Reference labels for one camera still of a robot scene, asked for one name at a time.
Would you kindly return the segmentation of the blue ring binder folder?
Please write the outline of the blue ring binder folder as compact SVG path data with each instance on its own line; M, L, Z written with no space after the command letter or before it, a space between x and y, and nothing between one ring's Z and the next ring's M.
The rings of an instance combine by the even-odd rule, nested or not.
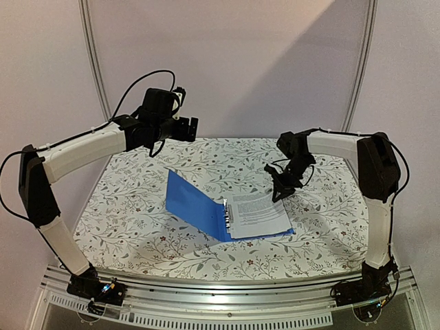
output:
M166 210L221 242L246 240L233 239L229 234L228 200L231 196L235 195L215 201L177 173L171 170L168 172ZM294 229L292 228L291 232L284 234L247 239L262 239L293 233Z

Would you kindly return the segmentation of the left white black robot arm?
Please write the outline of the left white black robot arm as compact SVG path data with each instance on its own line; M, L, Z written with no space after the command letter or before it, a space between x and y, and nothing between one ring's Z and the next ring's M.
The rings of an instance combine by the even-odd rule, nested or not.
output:
M155 143L167 139L193 142L198 119L180 116L186 91L149 88L133 115L120 115L70 141L41 150L28 145L20 162L19 195L28 221L41 233L51 250L72 275L87 298L102 293L102 283L61 217L51 185L67 174L101 158L139 147L155 157Z

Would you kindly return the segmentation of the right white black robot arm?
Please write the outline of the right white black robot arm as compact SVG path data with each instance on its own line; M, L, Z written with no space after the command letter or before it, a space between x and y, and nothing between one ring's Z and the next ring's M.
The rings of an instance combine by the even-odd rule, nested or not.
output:
M316 164L316 154L357 163L358 187L368 210L368 248L362 264L362 280L356 283L355 293L362 300L371 299L381 290L389 273L395 271L391 237L401 170L392 142L382 132L362 134L309 129L282 133L276 146L288 163L282 171L269 164L264 167L272 178L274 202L304 186L303 174Z

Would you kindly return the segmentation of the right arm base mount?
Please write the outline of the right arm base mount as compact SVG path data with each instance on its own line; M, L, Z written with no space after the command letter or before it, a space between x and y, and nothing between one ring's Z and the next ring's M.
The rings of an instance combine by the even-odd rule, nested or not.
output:
M373 272L362 274L360 280L341 280L330 291L337 307L351 306L354 316L369 325L377 322L382 310L394 299L399 288L400 273L392 270L395 288L391 288L388 275L375 281Z

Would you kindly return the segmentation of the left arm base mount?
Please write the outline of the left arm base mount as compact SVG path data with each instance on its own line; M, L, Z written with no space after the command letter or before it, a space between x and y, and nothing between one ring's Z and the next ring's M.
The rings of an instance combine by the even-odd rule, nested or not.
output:
M109 283L102 282L95 274L71 275L67 293L87 299L87 312L102 316L107 305L121 307L127 286L112 278Z

